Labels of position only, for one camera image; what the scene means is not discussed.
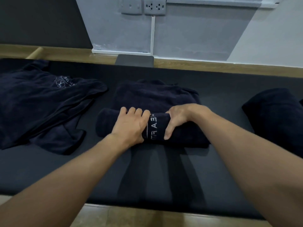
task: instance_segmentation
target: hand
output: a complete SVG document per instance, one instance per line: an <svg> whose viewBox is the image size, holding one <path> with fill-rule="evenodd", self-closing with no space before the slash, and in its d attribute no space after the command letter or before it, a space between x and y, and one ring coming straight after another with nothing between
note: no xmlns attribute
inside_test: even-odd
<svg viewBox="0 0 303 227"><path fill-rule="evenodd" d="M202 107L205 106L198 105L195 103L171 107L169 111L166 112L170 115L171 119L165 130L164 140L170 139L174 129L177 126L180 126L188 121L192 121L194 112L199 111Z"/></svg>
<svg viewBox="0 0 303 227"><path fill-rule="evenodd" d="M115 135L119 141L122 141L126 148L142 143L142 132L146 128L150 111L145 110L142 114L142 109L137 110L131 107L127 112L125 107L122 107L120 114L112 130L112 135Z"/></svg>

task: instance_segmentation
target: electrical outlet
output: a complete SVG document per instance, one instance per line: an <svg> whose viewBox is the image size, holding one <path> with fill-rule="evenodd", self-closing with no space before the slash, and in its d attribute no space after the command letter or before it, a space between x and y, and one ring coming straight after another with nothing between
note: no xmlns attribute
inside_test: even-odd
<svg viewBox="0 0 303 227"><path fill-rule="evenodd" d="M122 14L142 15L142 0L119 0Z"/></svg>
<svg viewBox="0 0 303 227"><path fill-rule="evenodd" d="M166 0L144 0L145 15L165 15Z"/></svg>

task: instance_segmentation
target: left hand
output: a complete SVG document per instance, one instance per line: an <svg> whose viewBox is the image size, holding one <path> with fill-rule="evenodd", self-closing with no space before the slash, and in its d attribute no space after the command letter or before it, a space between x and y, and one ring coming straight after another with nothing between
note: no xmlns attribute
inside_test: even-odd
<svg viewBox="0 0 303 227"><path fill-rule="evenodd" d="M122 107L116 124L112 130L112 135L116 136L117 141L121 141L127 148L142 143L142 132L146 128L150 116L150 111L142 109L137 110L131 107L127 112Z"/></svg>

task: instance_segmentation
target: dark wall panel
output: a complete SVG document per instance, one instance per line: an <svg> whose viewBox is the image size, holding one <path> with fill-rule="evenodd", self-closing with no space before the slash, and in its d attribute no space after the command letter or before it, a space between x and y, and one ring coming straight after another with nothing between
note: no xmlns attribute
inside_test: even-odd
<svg viewBox="0 0 303 227"><path fill-rule="evenodd" d="M92 48L76 0L0 0L0 43Z"/></svg>

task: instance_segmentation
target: forearm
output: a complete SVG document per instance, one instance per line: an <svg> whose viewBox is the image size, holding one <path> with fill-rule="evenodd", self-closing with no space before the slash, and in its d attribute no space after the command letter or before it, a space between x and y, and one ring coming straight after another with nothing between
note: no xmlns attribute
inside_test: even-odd
<svg viewBox="0 0 303 227"><path fill-rule="evenodd" d="M70 226L95 185L125 148L107 136L0 206L0 226Z"/></svg>
<svg viewBox="0 0 303 227"><path fill-rule="evenodd" d="M272 225L303 223L301 158L208 109L194 110L192 120L215 147L247 198Z"/></svg>

